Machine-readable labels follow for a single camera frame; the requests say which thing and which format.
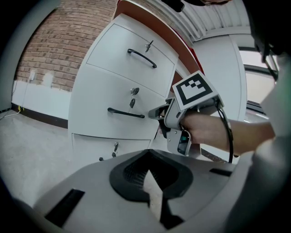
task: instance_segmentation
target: drawer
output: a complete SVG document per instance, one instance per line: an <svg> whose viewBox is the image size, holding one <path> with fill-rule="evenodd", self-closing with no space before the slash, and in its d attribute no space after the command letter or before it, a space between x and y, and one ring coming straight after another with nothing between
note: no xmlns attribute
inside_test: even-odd
<svg viewBox="0 0 291 233"><path fill-rule="evenodd" d="M111 159L112 153L116 156L145 150L150 144L150 140L123 140L109 139L101 137L89 137L73 134L73 151L75 156L82 156L82 167L98 162L102 157L104 160ZM115 143L119 143L116 152Z"/></svg>
<svg viewBox="0 0 291 233"><path fill-rule="evenodd" d="M138 87L133 109L131 88ZM165 98L122 76L85 65L78 72L70 100L68 127L71 133L94 137L147 140L155 137L159 123L148 111L165 103ZM145 118L110 113L119 111L145 115Z"/></svg>
<svg viewBox="0 0 291 233"><path fill-rule="evenodd" d="M89 56L87 64L114 72L166 97L175 73L173 62L155 47L155 41L146 53L149 41L119 25L113 24L102 36ZM133 49L153 61L157 68Z"/></svg>

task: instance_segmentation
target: human arm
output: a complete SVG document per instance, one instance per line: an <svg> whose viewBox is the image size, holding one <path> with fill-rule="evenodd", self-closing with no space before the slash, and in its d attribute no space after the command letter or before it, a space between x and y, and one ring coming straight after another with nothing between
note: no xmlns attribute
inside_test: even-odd
<svg viewBox="0 0 291 233"><path fill-rule="evenodd" d="M253 151L263 141L273 138L270 123L246 123L230 120L235 155ZM189 114L181 124L190 132L192 143L206 144L229 151L229 141L221 119L199 113Z"/></svg>

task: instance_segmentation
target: corrugated white panel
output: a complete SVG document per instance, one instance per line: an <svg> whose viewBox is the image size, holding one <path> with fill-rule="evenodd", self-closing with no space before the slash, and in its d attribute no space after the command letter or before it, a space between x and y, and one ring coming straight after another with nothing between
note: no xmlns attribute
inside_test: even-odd
<svg viewBox="0 0 291 233"><path fill-rule="evenodd" d="M161 0L148 0L166 13L192 42L217 35L250 34L246 9L242 0L225 5L195 6L183 1L181 13L172 10Z"/></svg>

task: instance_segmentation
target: drawer handle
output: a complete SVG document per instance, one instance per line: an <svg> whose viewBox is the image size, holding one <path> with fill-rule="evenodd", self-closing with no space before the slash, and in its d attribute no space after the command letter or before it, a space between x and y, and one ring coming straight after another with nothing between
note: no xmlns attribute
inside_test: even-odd
<svg viewBox="0 0 291 233"><path fill-rule="evenodd" d="M131 116L131 117L138 117L138 118L145 118L144 115L137 115L137 114L131 114L131 113L127 113L125 111L119 111L119 110L116 110L116 109L113 109L111 107L109 107L107 109L108 112L112 112L112 113L117 113L117 114L122 114L122 115L127 115L127 116Z"/></svg>
<svg viewBox="0 0 291 233"><path fill-rule="evenodd" d="M151 61L150 59L148 59L146 56L143 56L141 53L139 53L139 52L137 52L137 51L135 51L133 49L128 49L127 52L128 53L136 53L137 55L142 56L144 59L148 60L151 64L153 64L153 68L156 68L157 67L156 64L153 61Z"/></svg>

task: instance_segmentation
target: concrete floor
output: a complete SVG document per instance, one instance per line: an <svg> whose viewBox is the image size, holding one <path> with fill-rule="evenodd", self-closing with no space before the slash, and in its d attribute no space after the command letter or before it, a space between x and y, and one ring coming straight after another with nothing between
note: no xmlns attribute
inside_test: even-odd
<svg viewBox="0 0 291 233"><path fill-rule="evenodd" d="M0 175L11 194L30 206L80 169L72 154L66 129L23 115L0 121Z"/></svg>

